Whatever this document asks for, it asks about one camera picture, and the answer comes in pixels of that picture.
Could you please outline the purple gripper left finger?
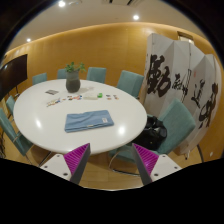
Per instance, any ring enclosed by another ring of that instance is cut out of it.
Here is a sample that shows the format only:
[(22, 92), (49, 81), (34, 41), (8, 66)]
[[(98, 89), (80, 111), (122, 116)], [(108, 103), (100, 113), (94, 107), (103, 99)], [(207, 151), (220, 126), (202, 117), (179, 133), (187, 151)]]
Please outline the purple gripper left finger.
[(90, 156), (90, 144), (84, 144), (66, 153), (56, 154), (41, 169), (72, 183), (79, 184)]

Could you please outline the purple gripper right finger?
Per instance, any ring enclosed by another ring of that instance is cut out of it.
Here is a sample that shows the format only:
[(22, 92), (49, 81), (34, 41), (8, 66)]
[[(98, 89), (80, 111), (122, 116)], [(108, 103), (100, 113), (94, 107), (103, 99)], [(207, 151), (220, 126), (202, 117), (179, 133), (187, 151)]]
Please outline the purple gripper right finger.
[(143, 185), (150, 184), (181, 170), (181, 167), (166, 154), (157, 155), (137, 144), (132, 145), (132, 154)]

